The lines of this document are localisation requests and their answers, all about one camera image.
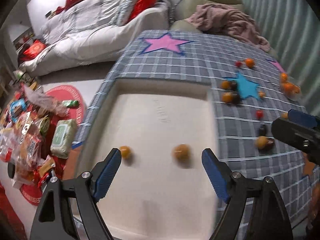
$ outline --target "brown blanket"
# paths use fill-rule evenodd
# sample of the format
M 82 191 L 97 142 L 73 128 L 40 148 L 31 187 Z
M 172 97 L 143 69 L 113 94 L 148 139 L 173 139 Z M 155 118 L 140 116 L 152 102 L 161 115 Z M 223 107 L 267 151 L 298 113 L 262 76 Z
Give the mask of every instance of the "brown blanket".
M 269 52 L 270 44 L 260 36 L 255 21 L 232 6 L 220 3 L 198 5 L 188 23 L 203 32 L 231 36 Z

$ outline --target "pink star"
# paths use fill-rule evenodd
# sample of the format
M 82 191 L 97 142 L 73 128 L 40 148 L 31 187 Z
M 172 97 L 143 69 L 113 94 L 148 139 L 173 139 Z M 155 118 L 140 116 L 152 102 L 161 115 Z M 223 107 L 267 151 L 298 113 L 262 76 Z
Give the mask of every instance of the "pink star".
M 270 62 L 273 66 L 275 66 L 280 72 L 285 73 L 284 69 L 281 67 L 278 61 L 271 61 L 267 59 L 268 62 Z
M 180 39 L 172 38 L 170 33 L 165 33 L 160 38 L 155 39 L 146 39 L 142 38 L 144 42 L 149 43 L 149 46 L 146 47 L 142 53 L 148 53 L 159 49 L 166 49 L 169 51 L 176 52 L 178 54 L 184 55 L 184 53 L 180 49 L 180 45 L 190 43 L 193 41 L 186 41 Z

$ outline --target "white tile floor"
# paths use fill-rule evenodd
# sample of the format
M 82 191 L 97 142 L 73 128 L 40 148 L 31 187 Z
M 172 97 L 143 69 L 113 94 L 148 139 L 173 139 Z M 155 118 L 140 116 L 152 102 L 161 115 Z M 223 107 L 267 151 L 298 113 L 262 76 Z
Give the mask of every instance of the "white tile floor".
M 105 79 L 113 63 L 99 63 L 91 66 L 80 66 L 41 77 L 44 91 L 59 85 L 71 85 L 79 90 L 87 106 Z M 36 206 L 28 203 L 18 189 L 12 187 L 8 177 L 7 163 L 0 161 L 0 181 L 5 193 L 21 222 L 24 224 L 27 237 L 30 237 Z

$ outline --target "plaid tablecloth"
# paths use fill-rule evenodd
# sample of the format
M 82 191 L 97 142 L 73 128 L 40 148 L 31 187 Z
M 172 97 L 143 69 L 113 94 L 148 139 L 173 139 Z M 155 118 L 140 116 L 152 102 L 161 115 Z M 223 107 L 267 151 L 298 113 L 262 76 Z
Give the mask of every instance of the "plaid tablecloth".
M 114 65 L 99 91 L 95 94 L 87 116 L 81 124 L 74 144 L 85 141 L 99 107 L 116 78 L 155 78 L 199 82 L 211 86 L 212 104 L 218 124 L 219 156 L 231 170 L 241 172 L 247 178 L 275 180 L 292 223 L 306 214 L 311 200 L 312 186 L 319 178 L 317 167 L 311 178 L 302 178 L 304 166 L 302 153 L 276 140 L 275 147 L 267 155 L 259 153 L 254 146 L 260 121 L 255 112 L 264 111 L 263 122 L 268 126 L 268 136 L 273 120 L 290 109 L 305 112 L 305 108 L 289 100 L 278 90 L 279 70 L 268 60 L 275 61 L 267 53 L 231 37 L 171 32 L 173 38 L 193 41 L 180 46 L 184 55 L 160 49 L 146 54 L 148 46 L 141 38 L 159 38 L 166 31 L 144 31 L 129 44 L 124 54 Z M 265 92 L 264 100 L 247 98 L 239 106 L 221 102 L 220 83 L 224 77 L 235 77 L 235 61 L 253 58 L 256 68 L 244 67 L 240 72 L 246 79 L 259 83 L 258 89 Z M 253 200 L 248 199 L 238 231 L 238 239 L 244 237 L 251 214 Z M 217 219 L 225 205 L 219 202 Z

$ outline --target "white tray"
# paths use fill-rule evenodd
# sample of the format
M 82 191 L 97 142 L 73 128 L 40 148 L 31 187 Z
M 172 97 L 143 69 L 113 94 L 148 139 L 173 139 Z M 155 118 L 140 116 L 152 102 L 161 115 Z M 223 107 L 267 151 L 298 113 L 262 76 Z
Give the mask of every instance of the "white tray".
M 217 198 L 201 163 L 218 152 L 207 86 L 161 80 L 117 79 L 99 110 L 77 174 L 91 170 L 112 148 L 133 150 L 122 160 L 100 213 L 114 237 L 209 239 Z M 191 147 L 189 165 L 172 158 L 178 144 Z

